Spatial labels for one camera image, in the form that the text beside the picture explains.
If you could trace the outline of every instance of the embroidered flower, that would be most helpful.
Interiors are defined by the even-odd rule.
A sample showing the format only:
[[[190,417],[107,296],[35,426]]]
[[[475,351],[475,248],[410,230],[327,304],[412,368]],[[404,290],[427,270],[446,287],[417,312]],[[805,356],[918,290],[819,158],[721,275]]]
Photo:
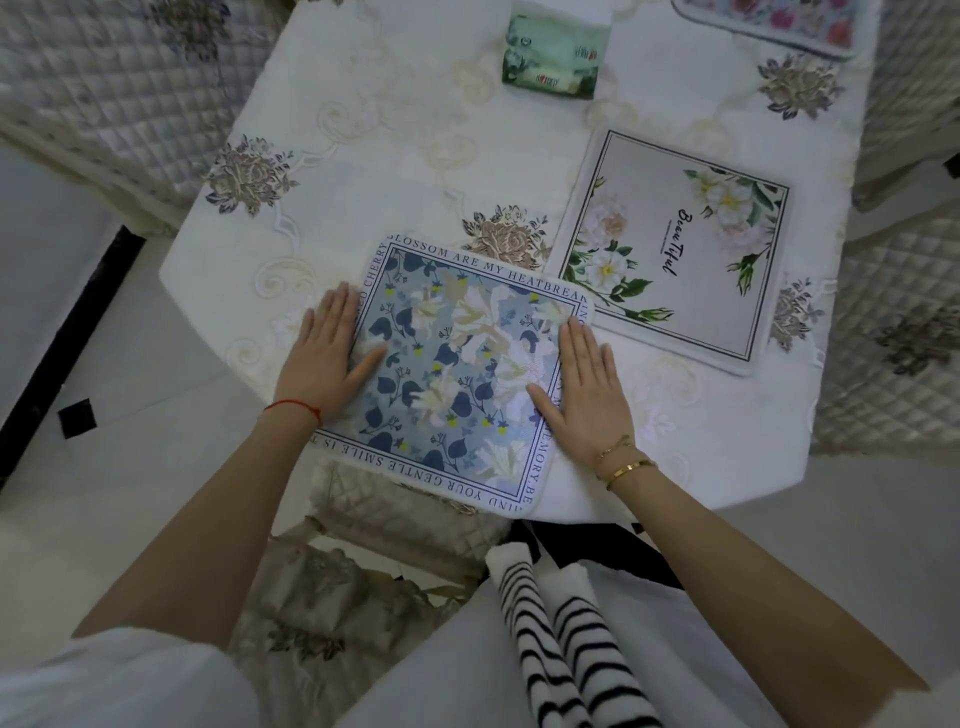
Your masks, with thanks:
[[[587,282],[597,293],[610,293],[627,275],[627,258],[616,251],[598,251],[585,269]]]
[[[816,119],[844,90],[837,84],[832,66],[814,65],[807,56],[790,54],[783,63],[770,59],[757,70],[766,81],[759,91],[770,99],[767,109],[783,114],[784,119],[792,119],[801,111]]]
[[[710,188],[707,203],[720,225],[745,225],[754,211],[754,190],[751,186],[726,180]]]
[[[222,214],[243,203],[248,214],[256,217],[262,205],[273,207],[282,193],[300,184],[289,176],[288,160],[293,154],[273,154],[271,144],[259,136],[247,139],[244,134],[236,147],[227,142],[206,175],[212,190],[206,200]]]
[[[794,339],[806,341],[810,325],[816,324],[817,319],[824,315],[822,310],[813,307],[813,295],[808,290],[810,284],[810,279],[796,280],[782,288],[777,296],[770,338],[787,353],[793,350]]]
[[[893,349],[884,360],[896,365],[895,375],[915,376],[931,360],[949,364],[952,352],[960,350],[960,304],[946,303],[932,314],[919,305],[875,341]]]
[[[504,260],[528,270],[537,270],[546,261],[550,248],[543,238],[542,225],[546,217],[527,220],[527,211],[510,205],[500,205],[490,220],[482,212],[474,212],[473,220],[463,220],[464,230],[473,240],[466,250]]]
[[[316,635],[276,618],[273,623],[274,629],[267,633],[267,648],[271,652],[295,650],[301,663],[321,656],[329,662],[347,649],[342,639]]]
[[[163,32],[163,42],[187,58],[216,61],[217,40],[229,40],[230,8],[216,0],[160,0],[151,3],[149,19]]]

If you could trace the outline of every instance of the white floral placemat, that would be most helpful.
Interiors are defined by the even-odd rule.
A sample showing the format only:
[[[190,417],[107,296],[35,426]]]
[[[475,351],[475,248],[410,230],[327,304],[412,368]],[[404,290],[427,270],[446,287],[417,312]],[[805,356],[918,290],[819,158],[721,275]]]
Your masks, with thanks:
[[[593,294],[598,326],[747,375],[790,190],[720,164],[598,129],[546,271]]]
[[[353,354],[386,343],[387,356],[314,443],[396,482],[529,515],[554,445],[526,386],[559,404],[560,326],[589,323],[589,295],[403,234],[380,244],[363,281]]]

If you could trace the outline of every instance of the white tablecloth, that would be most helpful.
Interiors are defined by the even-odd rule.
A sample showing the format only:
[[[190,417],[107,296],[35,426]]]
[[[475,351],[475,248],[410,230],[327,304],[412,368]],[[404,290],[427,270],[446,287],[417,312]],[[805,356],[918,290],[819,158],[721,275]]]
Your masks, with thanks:
[[[721,507],[786,488],[804,475],[876,48],[880,1],[861,5],[860,55],[831,64],[640,0],[616,16],[596,98],[578,101],[500,83],[509,0],[300,3],[162,280],[268,401],[303,308],[358,281],[386,234],[476,244],[464,221],[500,206],[491,235],[545,217],[549,243],[591,129],[626,124],[793,187],[780,308],[755,376],[598,334],[640,446],[692,495]],[[534,517],[618,515],[559,457]]]

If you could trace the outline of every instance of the black and white striped cloth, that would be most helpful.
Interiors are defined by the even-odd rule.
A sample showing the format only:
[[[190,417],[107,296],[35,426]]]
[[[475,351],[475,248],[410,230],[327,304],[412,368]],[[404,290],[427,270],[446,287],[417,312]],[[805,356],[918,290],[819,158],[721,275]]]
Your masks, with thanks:
[[[526,544],[487,554],[541,728],[661,726],[620,653],[579,564],[535,577]]]

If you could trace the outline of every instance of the blue floral placemat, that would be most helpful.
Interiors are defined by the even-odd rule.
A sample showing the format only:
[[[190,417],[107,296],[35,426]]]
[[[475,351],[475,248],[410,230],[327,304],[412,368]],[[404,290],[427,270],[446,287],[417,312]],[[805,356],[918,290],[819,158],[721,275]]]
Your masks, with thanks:
[[[391,235],[361,290],[353,355],[387,342],[380,370],[315,442],[339,460],[522,518],[553,450],[526,392],[560,400],[560,325],[589,323],[579,286],[468,251]]]

